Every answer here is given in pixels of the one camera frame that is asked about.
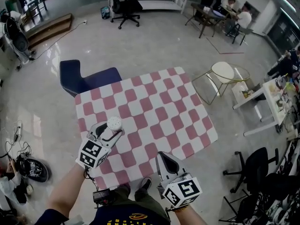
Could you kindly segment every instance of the checkered tablecloth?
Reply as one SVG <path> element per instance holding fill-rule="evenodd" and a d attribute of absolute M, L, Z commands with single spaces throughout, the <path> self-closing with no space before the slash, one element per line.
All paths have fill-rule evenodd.
<path fill-rule="evenodd" d="M 218 139 L 188 75 L 181 67 L 137 76 L 75 97 L 81 137 L 111 116 L 122 118 L 123 136 L 91 176 L 100 189 L 157 171 L 158 151 L 185 159 Z"/>

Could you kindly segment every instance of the wooden step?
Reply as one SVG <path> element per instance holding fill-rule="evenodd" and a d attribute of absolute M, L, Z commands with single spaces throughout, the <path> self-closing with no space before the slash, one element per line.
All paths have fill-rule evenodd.
<path fill-rule="evenodd" d="M 61 25 L 63 23 L 71 21 L 73 18 L 72 14 L 67 14 L 62 17 L 59 17 L 57 19 L 54 19 L 50 22 L 47 22 L 46 24 L 38 27 L 37 29 L 31 29 L 28 33 L 26 33 L 26 37 L 28 40 L 38 36 L 40 33 L 43 33 L 45 31 L 48 31 L 50 28 L 55 27 L 57 25 Z"/>
<path fill-rule="evenodd" d="M 50 29 L 40 32 L 38 35 L 29 39 L 29 48 L 31 49 L 31 48 L 35 47 L 36 45 L 38 45 L 48 39 L 51 39 L 52 37 L 54 37 L 58 34 L 69 31 L 71 29 L 71 26 L 72 26 L 72 20 L 61 23 L 59 25 L 52 26 Z"/>

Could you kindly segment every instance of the tiled floor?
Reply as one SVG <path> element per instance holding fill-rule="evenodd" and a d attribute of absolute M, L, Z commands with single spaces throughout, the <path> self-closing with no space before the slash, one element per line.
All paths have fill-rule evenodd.
<path fill-rule="evenodd" d="M 191 24 L 185 26 L 186 17 L 175 12 L 142 13 L 139 28 L 127 21 L 122 30 L 118 30 L 118 21 L 102 20 L 100 14 L 75 19 L 73 26 L 85 19 L 87 25 L 80 25 L 19 72 L 13 71 L 0 93 L 4 104 L 0 114 L 1 128 L 6 127 L 12 137 L 13 122 L 22 120 L 22 142 L 27 141 L 33 156 L 45 160 L 52 170 L 52 178 L 47 184 L 32 182 L 34 195 L 28 204 L 18 206 L 32 222 L 45 210 L 53 186 L 74 165 L 81 143 L 74 99 L 60 86 L 58 66 L 61 60 L 79 59 L 83 76 L 116 67 L 123 79 L 177 66 L 183 67 L 194 78 L 215 62 L 227 61 L 245 67 L 257 84 L 277 58 L 267 43 L 254 35 L 248 36 L 247 43 L 242 45 L 245 53 L 219 54 L 207 40 L 207 36 L 212 35 L 211 30 L 207 29 L 199 39 L 199 31 Z M 58 37 L 38 46 L 37 55 Z M 215 37 L 224 39 L 223 33 Z M 207 81 L 200 82 L 196 88 L 208 96 L 213 93 Z M 225 210 L 223 196 L 229 195 L 238 179 L 222 175 L 224 169 L 239 169 L 239 160 L 234 156 L 236 150 L 242 151 L 245 158 L 263 146 L 267 147 L 270 157 L 275 148 L 279 148 L 280 156 L 285 150 L 285 135 L 278 135 L 274 128 L 244 137 L 243 132 L 260 123 L 254 110 L 256 103 L 250 102 L 236 111 L 232 109 L 234 104 L 235 99 L 228 89 L 222 98 L 205 106 L 217 130 L 218 140 L 185 160 L 189 172 L 198 178 L 203 190 L 193 207 L 209 225 L 218 224 Z M 266 103 L 259 102 L 257 106 L 262 114 L 265 110 L 264 114 L 269 115 Z M 6 138 L 7 133 L 2 131 L 2 144 Z M 13 157 L 18 150 L 17 144 L 12 149 Z M 155 188 L 158 183 L 158 176 L 153 175 L 150 194 L 161 201 Z M 96 212 L 92 200 L 94 189 L 90 181 L 84 182 L 72 216 L 80 214 L 87 223 L 93 219 Z M 162 201 L 162 204 L 166 206 L 167 202 Z M 172 224 L 178 224 L 173 214 Z"/>

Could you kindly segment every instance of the gold metal stool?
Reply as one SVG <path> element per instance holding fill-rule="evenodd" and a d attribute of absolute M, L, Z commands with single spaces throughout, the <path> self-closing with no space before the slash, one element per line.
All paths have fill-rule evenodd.
<path fill-rule="evenodd" d="M 201 95 L 198 93 L 195 85 L 194 85 L 194 81 L 197 80 L 198 78 L 206 75 L 208 77 L 208 79 L 210 79 L 213 84 L 216 86 L 215 82 L 212 80 L 212 78 L 209 76 L 210 73 L 213 73 L 216 75 L 216 77 L 218 78 L 218 80 L 221 82 L 221 86 L 217 89 L 217 92 L 214 96 L 214 98 L 212 99 L 211 102 L 206 101 L 205 99 L 203 99 L 203 97 L 201 97 Z M 234 83 L 238 83 L 238 82 L 244 82 L 246 80 L 248 80 L 250 78 L 250 73 L 244 69 L 243 67 L 240 67 L 238 65 L 234 65 L 234 64 L 229 64 L 227 62 L 217 62 L 214 65 L 211 66 L 210 70 L 198 77 L 196 77 L 195 79 L 192 80 L 192 84 L 195 87 L 196 92 L 198 93 L 199 97 L 206 102 L 208 105 L 211 105 L 212 102 L 215 100 L 216 96 L 219 94 L 220 97 L 223 96 L 226 88 L 228 87 L 229 84 L 234 84 Z M 224 91 L 222 92 L 222 94 L 220 93 L 221 88 L 223 85 L 226 85 Z"/>

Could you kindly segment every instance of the shirt logo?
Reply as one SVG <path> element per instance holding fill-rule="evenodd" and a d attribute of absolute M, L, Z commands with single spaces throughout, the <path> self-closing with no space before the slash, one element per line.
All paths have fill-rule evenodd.
<path fill-rule="evenodd" d="M 132 220 L 140 220 L 140 219 L 145 219 L 147 217 L 148 217 L 147 215 L 144 215 L 142 213 L 133 213 L 131 216 L 129 216 L 129 218 Z"/>

